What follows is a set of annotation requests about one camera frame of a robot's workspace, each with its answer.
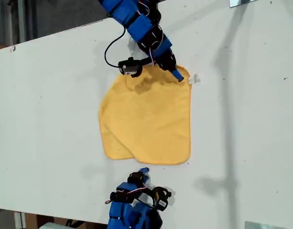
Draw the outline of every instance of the white tabletop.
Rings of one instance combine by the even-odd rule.
[[[163,228],[293,229],[293,0],[159,8],[178,63],[200,77],[189,161],[149,166],[152,184],[175,193]],[[104,201],[146,166],[107,158],[99,131],[119,74],[103,52],[122,30],[107,19],[0,50],[0,208],[108,222]],[[128,44],[126,35],[108,59],[126,59]]]

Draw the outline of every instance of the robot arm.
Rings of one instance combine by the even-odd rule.
[[[129,58],[120,62],[118,66],[122,74],[130,72],[132,77],[137,77],[142,72],[142,65],[153,61],[161,69],[170,71],[179,82],[184,79],[176,68],[176,59],[171,50],[172,43],[159,26],[161,14],[157,9],[156,0],[99,1],[109,15],[127,29],[139,48],[149,56],[141,61]]]
[[[112,192],[110,200],[112,203],[109,211],[108,229],[160,229],[162,220],[157,210],[164,211],[168,206],[167,199],[171,192],[163,187],[156,187],[153,190],[145,186],[149,177],[146,173],[148,168],[142,168],[132,173],[127,182],[120,184],[116,192]],[[153,199],[153,205],[139,202],[132,207],[134,199],[138,199],[142,193]]]

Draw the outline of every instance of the floor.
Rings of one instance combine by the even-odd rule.
[[[107,18],[97,0],[36,0],[38,36]]]
[[[0,229],[15,229],[14,213],[12,211],[0,211]]]

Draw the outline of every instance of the yellow towel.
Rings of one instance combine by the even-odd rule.
[[[99,111],[105,154],[146,164],[176,165],[190,157],[189,73],[178,82],[158,66],[145,66],[137,78],[120,75]]]

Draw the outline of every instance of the white sticker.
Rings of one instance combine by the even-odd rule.
[[[159,200],[158,204],[160,204],[161,206],[163,206],[164,208],[166,207],[167,203],[162,201],[162,200]]]

